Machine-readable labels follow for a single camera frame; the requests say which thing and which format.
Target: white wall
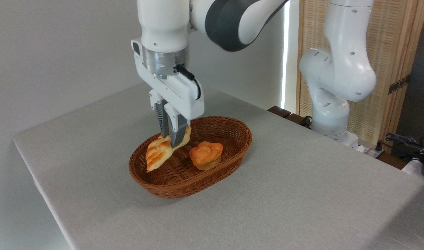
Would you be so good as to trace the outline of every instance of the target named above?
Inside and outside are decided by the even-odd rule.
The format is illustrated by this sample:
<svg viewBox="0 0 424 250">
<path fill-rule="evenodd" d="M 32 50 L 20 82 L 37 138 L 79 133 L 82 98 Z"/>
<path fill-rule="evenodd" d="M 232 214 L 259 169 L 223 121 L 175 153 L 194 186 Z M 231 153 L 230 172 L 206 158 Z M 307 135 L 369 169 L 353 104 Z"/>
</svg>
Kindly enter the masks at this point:
<svg viewBox="0 0 424 250">
<path fill-rule="evenodd" d="M 139 83 L 136 13 L 135 0 L 0 1 L 0 250 L 69 249 L 12 138 Z M 191 70 L 268 108 L 280 98 L 282 36 L 281 16 L 234 54 L 194 34 Z"/>
<path fill-rule="evenodd" d="M 289 1 L 288 58 L 285 70 L 285 102 L 283 108 L 296 112 L 297 69 L 298 69 L 298 33 L 300 0 Z"/>
</svg>

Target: bamboo panel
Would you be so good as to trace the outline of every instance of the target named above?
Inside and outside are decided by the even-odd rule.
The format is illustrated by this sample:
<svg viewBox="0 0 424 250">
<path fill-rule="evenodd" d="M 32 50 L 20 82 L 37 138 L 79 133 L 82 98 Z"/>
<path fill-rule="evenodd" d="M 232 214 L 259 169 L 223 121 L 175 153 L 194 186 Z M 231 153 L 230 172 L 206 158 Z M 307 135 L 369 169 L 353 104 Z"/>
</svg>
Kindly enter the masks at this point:
<svg viewBox="0 0 424 250">
<path fill-rule="evenodd" d="M 324 36 L 328 1 L 303 2 L 300 56 L 310 48 L 329 47 Z M 374 1 L 366 35 L 366 47 L 369 62 L 377 75 L 377 84 L 374 92 L 366 100 L 350 102 L 348 124 L 348 130 L 364 141 L 375 143 L 383 136 L 383 133 L 380 134 L 381 131 L 391 128 L 391 120 L 398 121 L 406 88 L 391 95 L 388 95 L 388 90 L 392 83 L 410 72 L 410 65 L 412 66 L 415 55 L 414 47 L 420 36 L 423 6 L 424 0 Z M 312 102 L 306 80 L 302 75 L 298 79 L 298 84 L 298 114 L 311 115 Z"/>
</svg>

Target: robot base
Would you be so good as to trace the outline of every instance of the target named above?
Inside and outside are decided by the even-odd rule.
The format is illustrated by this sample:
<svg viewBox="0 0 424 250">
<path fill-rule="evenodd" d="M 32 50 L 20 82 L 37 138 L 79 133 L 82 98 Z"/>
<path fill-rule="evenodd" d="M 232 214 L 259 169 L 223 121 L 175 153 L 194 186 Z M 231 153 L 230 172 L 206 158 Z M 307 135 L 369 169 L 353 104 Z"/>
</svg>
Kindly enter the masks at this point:
<svg viewBox="0 0 424 250">
<path fill-rule="evenodd" d="M 328 136 L 328 138 L 338 141 L 341 144 L 344 144 L 352 149 L 355 149 L 360 152 L 364 152 L 365 148 L 359 143 L 358 136 L 349 131 L 337 136 Z"/>
</svg>

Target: black cable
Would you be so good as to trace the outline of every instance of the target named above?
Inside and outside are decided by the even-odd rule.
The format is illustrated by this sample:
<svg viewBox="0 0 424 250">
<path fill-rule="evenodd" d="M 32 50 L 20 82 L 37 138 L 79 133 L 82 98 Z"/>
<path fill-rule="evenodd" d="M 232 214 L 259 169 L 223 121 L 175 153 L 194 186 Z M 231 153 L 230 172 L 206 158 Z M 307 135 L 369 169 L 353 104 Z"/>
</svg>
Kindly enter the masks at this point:
<svg viewBox="0 0 424 250">
<path fill-rule="evenodd" d="M 386 147 L 389 147 L 390 149 L 393 149 L 393 150 L 395 150 L 397 152 L 400 152 L 400 153 L 405 154 L 405 155 L 412 156 L 413 158 L 418 158 L 420 160 L 424 160 L 424 156 L 422 156 L 422 155 L 415 155 L 415 154 L 410 153 L 410 152 L 405 152 L 405 151 L 402 151 L 402 150 L 397 149 L 396 147 L 393 147 L 391 145 L 388 145 L 388 144 L 384 143 L 383 141 L 380 141 L 380 142 L 381 142 L 382 145 L 384 145 Z"/>
<path fill-rule="evenodd" d="M 305 116 L 300 125 L 310 127 L 310 119 L 312 119 L 312 116 Z"/>
<path fill-rule="evenodd" d="M 194 81 L 196 84 L 196 87 L 198 88 L 198 97 L 196 97 L 196 100 L 201 98 L 201 88 L 199 87 L 199 83 L 196 81 L 194 74 L 190 73 L 184 66 L 182 65 L 176 65 L 175 69 L 180 72 L 183 76 L 187 77 L 190 81 Z"/>
</svg>

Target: pastry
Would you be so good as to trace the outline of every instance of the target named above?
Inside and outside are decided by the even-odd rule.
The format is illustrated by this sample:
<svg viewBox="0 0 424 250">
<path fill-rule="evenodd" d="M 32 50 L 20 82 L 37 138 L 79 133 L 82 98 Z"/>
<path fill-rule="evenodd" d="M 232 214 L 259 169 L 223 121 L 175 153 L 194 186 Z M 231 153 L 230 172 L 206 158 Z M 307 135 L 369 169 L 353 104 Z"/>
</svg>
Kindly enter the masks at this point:
<svg viewBox="0 0 424 250">
<path fill-rule="evenodd" d="M 147 147 L 146 161 L 147 161 L 147 173 L 159 168 L 167 159 L 172 156 L 175 150 L 187 144 L 190 140 L 191 127 L 188 126 L 185 128 L 185 134 L 183 141 L 176 147 L 172 148 L 170 144 L 170 135 L 159 137 L 150 142 Z"/>
<path fill-rule="evenodd" d="M 201 142 L 198 147 L 190 150 L 190 159 L 199 170 L 209 170 L 218 165 L 221 160 L 223 145 L 220 143 Z"/>
</svg>

